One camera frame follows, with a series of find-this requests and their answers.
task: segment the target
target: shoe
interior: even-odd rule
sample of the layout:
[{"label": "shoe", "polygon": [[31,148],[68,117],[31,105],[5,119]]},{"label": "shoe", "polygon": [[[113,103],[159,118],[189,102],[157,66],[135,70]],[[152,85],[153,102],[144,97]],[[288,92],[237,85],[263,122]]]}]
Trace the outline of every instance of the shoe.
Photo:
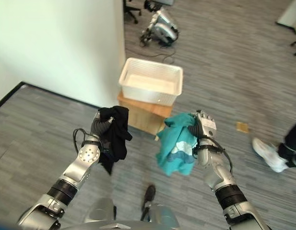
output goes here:
[{"label": "shoe", "polygon": [[155,193],[156,193],[155,185],[154,184],[149,185],[149,187],[147,188],[146,193],[144,195],[143,204],[142,204],[142,211],[144,210],[145,204],[147,202],[152,202],[154,200]]},{"label": "shoe", "polygon": [[275,146],[265,144],[261,140],[254,138],[252,140],[252,147],[276,173],[280,173],[288,168],[286,165],[287,160],[279,156]]}]

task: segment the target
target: person's leg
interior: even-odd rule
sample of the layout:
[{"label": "person's leg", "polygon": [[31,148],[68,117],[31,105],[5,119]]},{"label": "person's leg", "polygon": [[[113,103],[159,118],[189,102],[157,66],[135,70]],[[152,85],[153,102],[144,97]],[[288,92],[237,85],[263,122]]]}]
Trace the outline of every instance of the person's leg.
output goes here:
[{"label": "person's leg", "polygon": [[288,167],[296,167],[296,124],[286,135],[285,142],[279,145],[278,153],[288,161]]},{"label": "person's leg", "polygon": [[252,146],[275,172],[279,173],[289,167],[296,167],[296,125],[285,137],[285,143],[281,143],[278,149],[257,138],[252,140]]}]

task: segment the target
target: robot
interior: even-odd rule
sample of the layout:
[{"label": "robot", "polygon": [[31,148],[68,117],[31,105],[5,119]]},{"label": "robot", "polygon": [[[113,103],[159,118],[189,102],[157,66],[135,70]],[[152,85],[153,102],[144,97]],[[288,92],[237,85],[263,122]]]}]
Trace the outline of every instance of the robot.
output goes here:
[{"label": "robot", "polygon": [[[245,198],[232,176],[224,166],[222,156],[228,157],[226,151],[217,143],[215,120],[204,111],[192,114],[196,125],[188,127],[197,137],[197,146],[193,156],[202,168],[205,183],[215,194],[230,230],[269,230],[264,220],[252,204]],[[98,164],[100,154],[104,151],[101,135],[111,125],[113,119],[100,122],[96,114],[88,138],[82,142],[78,156],[72,162],[50,190],[27,210],[19,219],[22,229],[58,230],[59,218],[62,218],[68,204],[89,176],[89,169]],[[67,230],[178,230],[179,223],[173,211],[163,205],[155,204],[153,198],[155,187],[150,186],[144,198],[141,221],[115,220],[115,206],[111,199],[98,200],[88,211],[84,223]]]},{"label": "robot", "polygon": [[173,5],[173,3],[174,0],[146,0],[144,2],[144,8],[150,12],[155,12],[155,14],[140,37],[143,46],[147,46],[152,38],[159,40],[163,46],[171,46],[178,39],[178,27],[174,19],[163,7],[163,4]]}]

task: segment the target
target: metal arm segment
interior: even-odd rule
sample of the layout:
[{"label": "metal arm segment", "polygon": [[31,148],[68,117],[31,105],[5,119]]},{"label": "metal arm segment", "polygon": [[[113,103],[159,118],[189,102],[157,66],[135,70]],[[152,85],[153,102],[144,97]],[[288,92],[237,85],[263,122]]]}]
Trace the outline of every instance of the metal arm segment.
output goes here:
[{"label": "metal arm segment", "polygon": [[194,154],[203,168],[204,181],[215,193],[223,214],[232,230],[269,230],[256,209],[240,191],[231,172],[222,160],[222,149],[214,141],[216,124],[213,118],[203,111],[194,114],[196,126],[190,132],[198,139]]},{"label": "metal arm segment", "polygon": [[[108,128],[112,118],[105,124],[96,126],[99,115],[95,116],[91,131],[99,135]],[[89,176],[90,167],[99,162],[101,141],[97,135],[90,135],[82,143],[78,156],[51,189],[27,210],[19,219],[18,225],[23,229],[57,230],[60,228],[58,219],[61,218],[68,204]]]}]

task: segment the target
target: white sneaker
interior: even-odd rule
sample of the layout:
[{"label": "white sneaker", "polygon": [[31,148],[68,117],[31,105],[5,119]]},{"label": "white sneaker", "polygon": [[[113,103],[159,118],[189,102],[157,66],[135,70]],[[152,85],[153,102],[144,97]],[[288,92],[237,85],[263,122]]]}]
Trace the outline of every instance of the white sneaker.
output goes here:
[{"label": "white sneaker", "polygon": [[286,165],[287,160],[278,155],[275,146],[267,145],[261,140],[254,138],[252,140],[252,147],[275,172],[280,173],[288,168]]}]

